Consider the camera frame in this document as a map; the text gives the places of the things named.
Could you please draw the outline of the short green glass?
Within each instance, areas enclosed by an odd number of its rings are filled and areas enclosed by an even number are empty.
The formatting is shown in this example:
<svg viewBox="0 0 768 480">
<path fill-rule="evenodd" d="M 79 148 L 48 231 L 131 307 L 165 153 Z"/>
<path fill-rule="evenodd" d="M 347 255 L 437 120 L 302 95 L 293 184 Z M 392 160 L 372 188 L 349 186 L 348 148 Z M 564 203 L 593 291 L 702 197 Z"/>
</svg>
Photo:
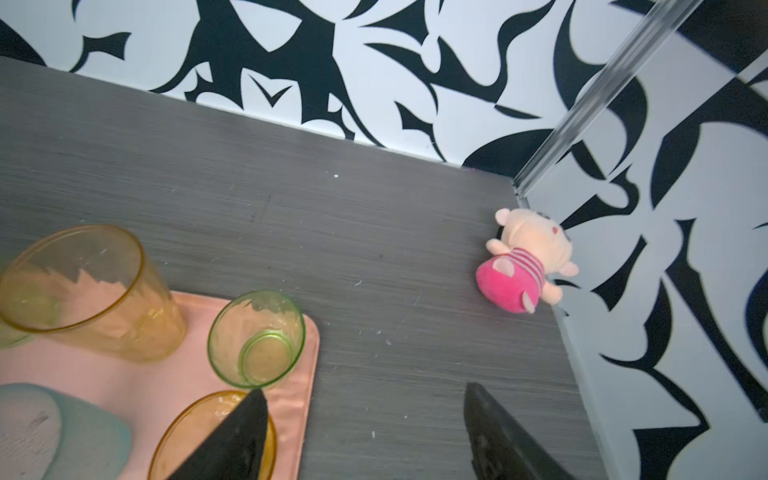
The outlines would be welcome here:
<svg viewBox="0 0 768 480">
<path fill-rule="evenodd" d="M 230 301 L 207 339 L 214 373 L 241 389 L 267 389 L 288 377 L 306 343 L 302 310 L 280 292 L 260 290 Z"/>
</svg>

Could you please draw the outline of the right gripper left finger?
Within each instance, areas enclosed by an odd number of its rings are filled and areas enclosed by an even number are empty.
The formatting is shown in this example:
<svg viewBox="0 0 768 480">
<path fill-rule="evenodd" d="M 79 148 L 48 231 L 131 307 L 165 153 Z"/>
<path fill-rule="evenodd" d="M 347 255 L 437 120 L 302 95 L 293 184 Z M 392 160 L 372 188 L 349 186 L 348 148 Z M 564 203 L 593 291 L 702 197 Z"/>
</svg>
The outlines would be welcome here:
<svg viewBox="0 0 768 480">
<path fill-rule="evenodd" d="M 266 398 L 252 390 L 169 479 L 256 480 L 267 428 Z"/>
</svg>

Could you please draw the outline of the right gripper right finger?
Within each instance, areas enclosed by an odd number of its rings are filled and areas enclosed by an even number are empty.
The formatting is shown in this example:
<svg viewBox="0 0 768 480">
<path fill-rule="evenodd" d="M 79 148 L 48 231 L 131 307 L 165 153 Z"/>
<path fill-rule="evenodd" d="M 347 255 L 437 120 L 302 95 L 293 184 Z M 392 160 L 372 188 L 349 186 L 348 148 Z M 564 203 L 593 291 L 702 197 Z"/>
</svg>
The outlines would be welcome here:
<svg viewBox="0 0 768 480">
<path fill-rule="evenodd" d="M 574 479 L 481 384 L 466 385 L 463 411 L 479 479 Z"/>
</svg>

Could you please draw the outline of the teal dotted glass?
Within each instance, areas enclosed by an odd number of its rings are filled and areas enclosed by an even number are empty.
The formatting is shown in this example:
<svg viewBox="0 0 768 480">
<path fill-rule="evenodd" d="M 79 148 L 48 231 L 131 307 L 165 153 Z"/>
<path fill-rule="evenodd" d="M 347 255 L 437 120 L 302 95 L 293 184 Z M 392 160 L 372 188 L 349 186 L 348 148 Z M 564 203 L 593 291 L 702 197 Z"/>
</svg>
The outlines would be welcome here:
<svg viewBox="0 0 768 480">
<path fill-rule="evenodd" d="M 130 427 L 89 402 L 34 384 L 1 387 L 3 479 L 115 479 L 131 446 Z"/>
</svg>

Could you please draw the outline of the pink plush pig toy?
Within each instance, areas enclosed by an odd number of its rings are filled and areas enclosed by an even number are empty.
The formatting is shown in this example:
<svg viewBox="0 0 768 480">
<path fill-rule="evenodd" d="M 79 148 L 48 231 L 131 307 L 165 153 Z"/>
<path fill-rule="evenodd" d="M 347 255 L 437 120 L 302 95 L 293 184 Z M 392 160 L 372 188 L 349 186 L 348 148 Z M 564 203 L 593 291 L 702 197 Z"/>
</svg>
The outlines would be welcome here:
<svg viewBox="0 0 768 480">
<path fill-rule="evenodd" d="M 499 209 L 494 219 L 501 234 L 485 244 L 491 258 L 476 270 L 479 291 L 492 304 L 512 313 L 532 314 L 541 301 L 559 303 L 563 291 L 547 277 L 579 273 L 571 261 L 573 244 L 563 227 L 524 208 Z"/>
</svg>

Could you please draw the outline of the tall amber glass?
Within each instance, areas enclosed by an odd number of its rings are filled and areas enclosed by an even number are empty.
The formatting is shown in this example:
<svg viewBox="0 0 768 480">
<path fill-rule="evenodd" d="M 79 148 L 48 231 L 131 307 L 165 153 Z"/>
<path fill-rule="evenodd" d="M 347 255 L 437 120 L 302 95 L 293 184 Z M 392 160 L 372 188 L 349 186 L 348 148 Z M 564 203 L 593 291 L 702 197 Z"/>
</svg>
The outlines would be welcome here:
<svg viewBox="0 0 768 480">
<path fill-rule="evenodd" d="M 187 324 L 137 236 L 73 227 L 22 252 L 1 274 L 1 318 L 34 336 L 123 360 L 173 354 Z"/>
</svg>

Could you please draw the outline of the tall yellow-green glass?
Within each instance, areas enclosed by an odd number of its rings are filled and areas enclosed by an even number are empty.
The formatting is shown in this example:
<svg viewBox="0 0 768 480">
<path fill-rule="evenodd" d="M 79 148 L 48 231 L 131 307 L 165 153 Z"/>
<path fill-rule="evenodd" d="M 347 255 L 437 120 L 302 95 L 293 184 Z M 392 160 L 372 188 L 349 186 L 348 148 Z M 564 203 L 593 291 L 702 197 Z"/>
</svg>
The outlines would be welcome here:
<svg viewBox="0 0 768 480">
<path fill-rule="evenodd" d="M 0 348 L 10 349 L 21 346 L 30 340 L 33 336 L 30 333 L 18 330 L 12 327 L 3 319 L 0 320 Z"/>
</svg>

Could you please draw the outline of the pink plastic tray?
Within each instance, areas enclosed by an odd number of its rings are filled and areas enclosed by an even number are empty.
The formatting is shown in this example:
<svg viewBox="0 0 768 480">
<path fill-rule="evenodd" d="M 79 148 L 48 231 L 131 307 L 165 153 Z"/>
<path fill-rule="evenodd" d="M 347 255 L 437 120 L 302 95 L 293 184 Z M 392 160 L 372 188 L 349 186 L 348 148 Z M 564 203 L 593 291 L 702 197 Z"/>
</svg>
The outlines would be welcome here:
<svg viewBox="0 0 768 480">
<path fill-rule="evenodd" d="M 175 292 L 187 322 L 187 335 L 169 357 L 140 364 L 37 338 L 1 352 L 1 381 L 45 386 L 107 410 L 130 426 L 133 446 L 120 476 L 145 479 L 161 437 L 194 401 L 228 389 L 207 357 L 210 327 L 227 300 Z M 298 363 L 276 386 L 266 390 L 277 432 L 275 479 L 295 479 L 306 432 L 319 351 L 319 332 L 305 320 L 306 340 Z"/>
</svg>

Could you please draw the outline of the short yellow glass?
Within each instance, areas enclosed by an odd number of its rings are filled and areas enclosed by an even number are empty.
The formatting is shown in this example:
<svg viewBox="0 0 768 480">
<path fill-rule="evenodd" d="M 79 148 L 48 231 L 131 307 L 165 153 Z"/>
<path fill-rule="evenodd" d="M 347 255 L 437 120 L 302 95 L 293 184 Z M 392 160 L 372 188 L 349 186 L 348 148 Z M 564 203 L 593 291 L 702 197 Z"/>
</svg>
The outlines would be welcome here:
<svg viewBox="0 0 768 480">
<path fill-rule="evenodd" d="M 169 479 L 173 473 L 238 406 L 248 393 L 221 391 L 187 407 L 163 435 L 150 463 L 150 479 Z M 277 434 L 268 412 L 268 428 L 257 479 L 272 477 L 277 459 Z"/>
</svg>

